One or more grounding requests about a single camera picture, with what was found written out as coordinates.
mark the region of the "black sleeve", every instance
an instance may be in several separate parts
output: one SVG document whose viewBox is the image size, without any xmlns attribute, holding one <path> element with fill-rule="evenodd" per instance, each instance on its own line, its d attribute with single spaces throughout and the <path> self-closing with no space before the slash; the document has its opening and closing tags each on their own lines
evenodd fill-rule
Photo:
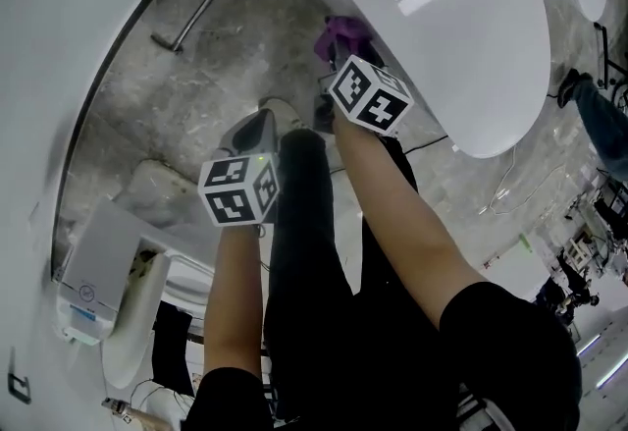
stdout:
<svg viewBox="0 0 628 431">
<path fill-rule="evenodd" d="M 478 283 L 446 307 L 441 335 L 462 382 L 494 402 L 517 431 L 578 427 L 580 361 L 551 313 Z"/>
<path fill-rule="evenodd" d="M 219 368 L 203 377 L 182 431 L 273 429 L 262 382 L 244 370 Z"/>
</svg>

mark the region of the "gray tile floor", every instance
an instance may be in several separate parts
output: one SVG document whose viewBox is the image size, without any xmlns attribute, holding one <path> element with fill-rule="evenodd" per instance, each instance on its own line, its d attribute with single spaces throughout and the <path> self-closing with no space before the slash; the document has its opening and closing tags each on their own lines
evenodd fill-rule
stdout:
<svg viewBox="0 0 628 431">
<path fill-rule="evenodd" d="M 174 38 L 201 0 L 154 0 L 136 24 L 96 95 L 63 194 L 56 263 L 102 195 L 114 197 L 144 159 L 157 159 L 196 180 L 222 133 L 253 112 L 257 101 L 277 95 L 309 115 L 326 73 L 312 47 L 328 10 L 319 0 L 216 0 L 175 56 L 150 40 Z M 596 77 L 600 46 L 593 26 L 568 0 L 546 0 L 556 91 L 567 67 Z M 611 38 L 622 35 L 628 0 L 608 0 L 602 23 Z M 525 67 L 521 67 L 525 77 Z M 438 123 L 415 108 L 399 131 L 404 149 L 443 135 Z M 332 167 L 340 162 L 330 150 Z M 517 146 L 516 164 L 488 206 L 512 152 L 486 160 L 452 149 L 446 139 L 409 155 L 424 198 L 441 216 L 469 261 L 481 265 L 552 217 L 561 216 L 598 165 L 574 105 L 546 106 Z M 360 219 L 343 173 L 334 175 L 337 238 L 341 261 L 359 275 Z"/>
</svg>

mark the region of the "shoe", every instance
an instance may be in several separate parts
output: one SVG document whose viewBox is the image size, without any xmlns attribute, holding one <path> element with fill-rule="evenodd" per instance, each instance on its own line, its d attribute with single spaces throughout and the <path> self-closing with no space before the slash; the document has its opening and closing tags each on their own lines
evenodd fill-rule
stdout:
<svg viewBox="0 0 628 431">
<path fill-rule="evenodd" d="M 578 81 L 580 81 L 580 73 L 575 68 L 572 68 L 558 89 L 558 108 L 564 108 L 571 101 L 573 88 Z"/>
<path fill-rule="evenodd" d="M 305 129 L 306 126 L 294 110 L 294 107 L 278 97 L 264 98 L 259 102 L 260 110 L 270 110 L 277 125 L 277 138 L 281 139 L 291 131 Z"/>
</svg>

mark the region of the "black and white marker cube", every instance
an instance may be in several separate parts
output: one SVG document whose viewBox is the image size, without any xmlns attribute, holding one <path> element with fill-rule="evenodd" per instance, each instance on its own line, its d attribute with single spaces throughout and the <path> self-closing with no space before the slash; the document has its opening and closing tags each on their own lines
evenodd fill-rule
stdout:
<svg viewBox="0 0 628 431">
<path fill-rule="evenodd" d="M 357 56 L 351 56 L 330 87 L 346 118 L 389 135 L 414 104 L 407 85 Z"/>
<path fill-rule="evenodd" d="M 206 162 L 198 193 L 217 227 L 264 222 L 279 193 L 274 155 L 262 153 Z"/>
</svg>

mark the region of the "person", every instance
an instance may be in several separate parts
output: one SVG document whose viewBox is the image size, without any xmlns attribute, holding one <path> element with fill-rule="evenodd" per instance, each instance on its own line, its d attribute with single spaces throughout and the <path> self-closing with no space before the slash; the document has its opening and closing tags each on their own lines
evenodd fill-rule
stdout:
<svg viewBox="0 0 628 431">
<path fill-rule="evenodd" d="M 610 227 L 612 236 L 616 241 L 625 241 L 628 239 L 628 223 L 626 223 L 626 220 L 624 220 L 619 213 L 608 207 L 601 198 L 594 202 L 594 207 L 600 217 Z"/>
<path fill-rule="evenodd" d="M 580 117 L 600 160 L 612 177 L 628 181 L 628 117 L 604 98 L 589 74 L 571 69 L 558 89 L 558 106 L 578 105 Z"/>
<path fill-rule="evenodd" d="M 548 278 L 541 287 L 533 303 L 555 314 L 565 327 L 575 319 L 576 307 L 568 299 L 564 289 L 552 278 Z"/>
<path fill-rule="evenodd" d="M 600 303 L 600 296 L 591 295 L 591 280 L 583 278 L 576 270 L 567 263 L 565 259 L 564 250 L 556 257 L 562 272 L 567 276 L 569 282 L 569 290 L 571 295 L 567 298 L 569 303 L 574 307 L 580 307 L 581 305 L 597 306 Z"/>
<path fill-rule="evenodd" d="M 582 374 L 566 329 L 465 261 L 417 192 L 399 142 L 336 110 L 336 143 L 363 211 L 354 296 L 334 243 L 325 142 L 299 129 L 281 100 L 264 108 L 283 136 L 265 319 L 257 232 L 226 228 L 205 316 L 206 374 L 183 430 L 272 429 L 262 334 L 288 429 L 458 429 L 464 383 L 516 430 L 575 430 Z"/>
</svg>

